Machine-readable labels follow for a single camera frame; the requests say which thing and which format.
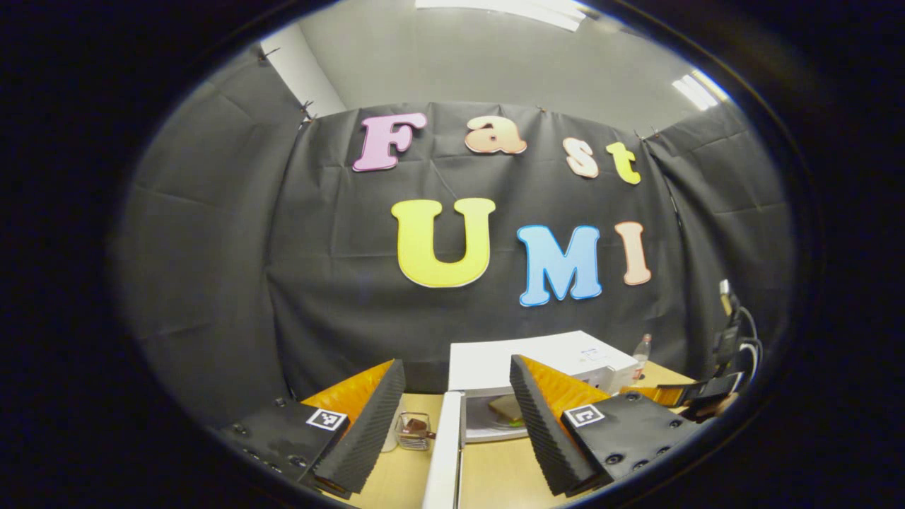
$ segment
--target white box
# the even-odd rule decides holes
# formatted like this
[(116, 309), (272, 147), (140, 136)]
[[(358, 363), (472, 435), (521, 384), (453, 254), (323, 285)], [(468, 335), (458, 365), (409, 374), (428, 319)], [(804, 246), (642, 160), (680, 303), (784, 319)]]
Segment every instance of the white box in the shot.
[(613, 395), (631, 385), (638, 361), (583, 331), (521, 340), (453, 343), (450, 345), (450, 391), (465, 396), (462, 423), (466, 442), (488, 442), (526, 437), (524, 427), (497, 422), (488, 407), (491, 399), (512, 394), (510, 364), (513, 354), (581, 379)]

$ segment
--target black backdrop cloth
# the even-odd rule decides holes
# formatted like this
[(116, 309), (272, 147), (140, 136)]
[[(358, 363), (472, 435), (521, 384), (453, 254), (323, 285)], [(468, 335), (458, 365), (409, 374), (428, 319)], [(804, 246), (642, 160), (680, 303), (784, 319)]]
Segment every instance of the black backdrop cloth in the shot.
[[(421, 112), (395, 168), (354, 172), (368, 117)], [(528, 149), (475, 154), (468, 120), (514, 121)], [(194, 91), (138, 166), (113, 237), (125, 318), (170, 393), (207, 424), (262, 401), (303, 398), (390, 358), (407, 390), (446, 389), (449, 345), (583, 330), (631, 353), (653, 335), (651, 359), (710, 374), (712, 334), (724, 323), (717, 282), (728, 277), (767, 345), (786, 327), (794, 273), (792, 223), (775, 163), (734, 107), (659, 133), (634, 133), (542, 111), (487, 103), (406, 103), (350, 110), (300, 125), (298, 102), (254, 52)], [(586, 141), (600, 167), (582, 178), (562, 140)], [(605, 146), (636, 158), (622, 181)], [(459, 288), (409, 281), (396, 260), (393, 204), (432, 199), (441, 261), (464, 254), (453, 203), (484, 197), (491, 260)], [(652, 279), (623, 282), (614, 226), (643, 225)], [(594, 226), (603, 292), (523, 307), (522, 226), (548, 226), (566, 249)]]

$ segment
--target yellow letter u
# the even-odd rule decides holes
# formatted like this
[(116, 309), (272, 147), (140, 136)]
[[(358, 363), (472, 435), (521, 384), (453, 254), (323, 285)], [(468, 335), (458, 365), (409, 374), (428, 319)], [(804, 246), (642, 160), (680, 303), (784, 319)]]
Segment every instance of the yellow letter u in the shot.
[(491, 261), (488, 216), (497, 206), (487, 198), (464, 198), (453, 208), (465, 216), (465, 256), (447, 264), (433, 255), (433, 219), (443, 206), (433, 200), (408, 200), (393, 205), (399, 220), (399, 268), (405, 277), (430, 288), (464, 286), (477, 280)]

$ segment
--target blue letter m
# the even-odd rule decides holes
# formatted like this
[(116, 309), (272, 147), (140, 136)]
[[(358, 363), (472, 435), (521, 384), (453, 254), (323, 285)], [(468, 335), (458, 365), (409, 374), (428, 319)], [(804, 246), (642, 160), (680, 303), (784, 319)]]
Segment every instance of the blue letter m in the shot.
[(573, 299), (596, 297), (604, 290), (597, 281), (597, 239), (600, 238), (597, 228), (576, 228), (565, 255), (546, 226), (523, 226), (516, 236), (528, 250), (528, 289), (519, 297), (521, 305), (539, 306), (549, 302), (545, 276), (560, 301), (566, 298), (573, 277)]

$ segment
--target white wall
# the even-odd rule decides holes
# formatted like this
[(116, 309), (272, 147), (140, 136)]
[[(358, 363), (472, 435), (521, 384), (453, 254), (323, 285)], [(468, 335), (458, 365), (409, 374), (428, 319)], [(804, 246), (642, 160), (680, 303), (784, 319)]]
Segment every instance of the white wall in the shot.
[(308, 108), (311, 115), (324, 117), (347, 109), (308, 47), (298, 23), (261, 41), (261, 48), (265, 53), (280, 48), (268, 55), (267, 60), (299, 102), (314, 101)]

